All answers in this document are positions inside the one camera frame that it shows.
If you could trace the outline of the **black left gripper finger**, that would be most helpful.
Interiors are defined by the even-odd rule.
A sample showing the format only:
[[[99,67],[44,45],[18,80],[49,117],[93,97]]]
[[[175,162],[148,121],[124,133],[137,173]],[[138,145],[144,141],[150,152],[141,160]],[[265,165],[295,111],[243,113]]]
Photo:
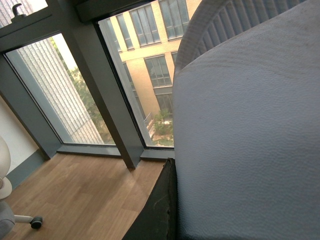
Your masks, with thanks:
[[[177,172],[168,158],[143,207],[124,240],[175,240],[177,228]]]

